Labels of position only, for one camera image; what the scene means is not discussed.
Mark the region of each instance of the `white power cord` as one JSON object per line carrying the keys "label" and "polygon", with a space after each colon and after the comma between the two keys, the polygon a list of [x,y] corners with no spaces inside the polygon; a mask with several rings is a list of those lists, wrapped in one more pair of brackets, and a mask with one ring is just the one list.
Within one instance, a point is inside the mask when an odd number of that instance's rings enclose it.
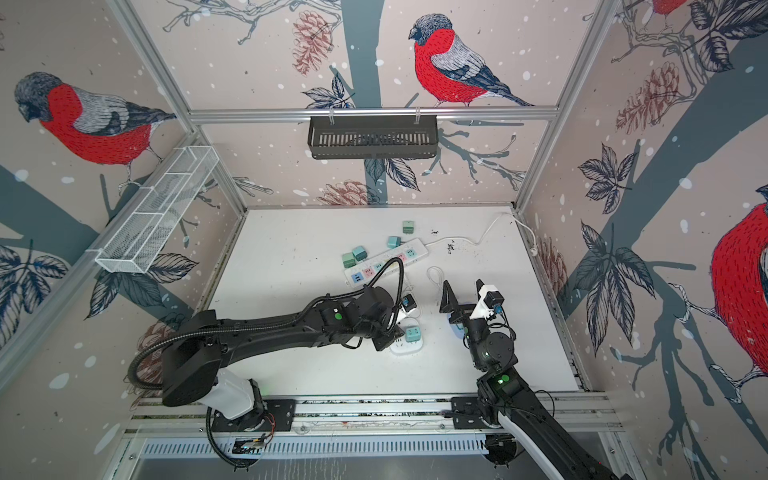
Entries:
{"label": "white power cord", "polygon": [[446,237],[446,238],[441,238],[440,240],[435,240],[434,242],[431,242],[431,243],[427,243],[425,245],[425,247],[431,247],[432,245],[435,245],[435,244],[441,243],[441,242],[445,242],[446,240],[464,240],[465,242],[469,242],[472,245],[474,245],[475,247],[478,247],[480,245],[480,243],[482,243],[482,241],[485,239],[485,236],[488,235],[488,232],[491,231],[491,228],[493,228],[493,226],[496,224],[498,219],[500,219],[502,217],[511,217],[515,222],[517,222],[518,225],[520,225],[521,227],[524,227],[526,230],[531,232],[531,237],[533,238],[533,248],[531,248],[529,251],[531,252],[531,256],[532,257],[536,257],[538,255],[538,245],[536,244],[536,236],[534,235],[533,230],[531,230],[531,228],[528,225],[526,225],[525,223],[522,223],[520,220],[517,219],[517,217],[515,217],[512,214],[499,214],[491,222],[491,224],[488,226],[488,228],[485,229],[485,232],[482,234],[482,236],[480,237],[480,240],[478,240],[477,243],[473,242],[472,240],[470,240],[467,237]]}

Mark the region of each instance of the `power strip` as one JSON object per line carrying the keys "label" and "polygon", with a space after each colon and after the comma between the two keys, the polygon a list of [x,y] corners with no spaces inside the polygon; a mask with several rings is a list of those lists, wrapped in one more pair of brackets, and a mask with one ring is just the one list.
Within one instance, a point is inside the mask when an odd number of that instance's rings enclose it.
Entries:
{"label": "power strip", "polygon": [[[399,247],[389,249],[385,253],[376,255],[375,257],[364,260],[363,262],[344,270],[344,276],[346,276],[346,282],[350,286],[365,283],[371,280],[376,275],[376,272],[381,270],[384,263],[390,258],[400,257],[403,266],[408,266],[418,262],[427,255],[429,255],[427,247],[424,247],[424,243],[422,243],[421,240],[415,238],[409,242],[405,242]],[[389,275],[396,271],[397,267],[390,265],[382,276]]]}
{"label": "power strip", "polygon": [[[417,322],[416,319],[413,319],[409,316],[407,316],[404,319],[398,320],[397,326],[399,326],[403,331],[406,331],[406,329],[411,326],[417,326],[418,328],[421,329],[419,322]],[[418,352],[420,349],[422,349],[423,346],[424,346],[424,332],[422,331],[422,337],[416,340],[415,342],[406,342],[405,335],[396,339],[392,343],[392,345],[389,346],[389,351],[397,356],[410,355],[412,353]]]}

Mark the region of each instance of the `bird head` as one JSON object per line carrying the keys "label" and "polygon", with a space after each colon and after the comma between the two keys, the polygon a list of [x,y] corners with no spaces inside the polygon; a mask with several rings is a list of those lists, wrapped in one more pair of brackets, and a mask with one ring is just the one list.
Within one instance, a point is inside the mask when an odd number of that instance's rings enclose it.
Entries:
{"label": "bird head", "polygon": [[429,37],[441,28],[453,29],[453,24],[442,13],[430,13],[416,20],[413,28],[411,28],[411,34],[408,35],[408,39],[415,40],[416,43],[423,47],[427,40],[429,40]]}
{"label": "bird head", "polygon": [[36,71],[22,78],[16,84],[14,96],[18,111],[29,122],[34,118],[42,121],[53,120],[48,108],[48,94],[61,85],[61,79],[44,71]]}
{"label": "bird head", "polygon": [[768,185],[765,185],[764,187],[760,187],[755,191],[758,194],[763,195],[766,199],[766,202],[768,202]]}

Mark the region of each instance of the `white mesh basket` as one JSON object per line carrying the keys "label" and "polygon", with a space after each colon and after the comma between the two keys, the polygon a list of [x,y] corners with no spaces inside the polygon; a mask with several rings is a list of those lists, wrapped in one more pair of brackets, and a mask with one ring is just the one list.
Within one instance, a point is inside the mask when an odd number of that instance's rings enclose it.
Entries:
{"label": "white mesh basket", "polygon": [[148,187],[149,194],[107,242],[96,262],[109,272],[146,273],[218,161],[213,147],[180,149],[168,171]]}

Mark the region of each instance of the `teal cube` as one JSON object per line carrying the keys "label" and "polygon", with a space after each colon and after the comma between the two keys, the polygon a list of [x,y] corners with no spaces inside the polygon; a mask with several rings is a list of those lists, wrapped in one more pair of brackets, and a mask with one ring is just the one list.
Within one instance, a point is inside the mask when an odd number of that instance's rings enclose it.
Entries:
{"label": "teal cube", "polygon": [[406,329],[406,342],[418,342],[422,338],[422,331],[417,326],[410,326]]}
{"label": "teal cube", "polygon": [[366,249],[362,247],[355,247],[352,249],[352,255],[355,256],[355,260],[358,262],[362,262],[366,258],[368,258],[368,252],[366,252]]}
{"label": "teal cube", "polygon": [[341,256],[341,260],[344,262],[344,268],[350,268],[351,266],[357,265],[357,262],[355,261],[355,256],[351,253],[344,253]]}

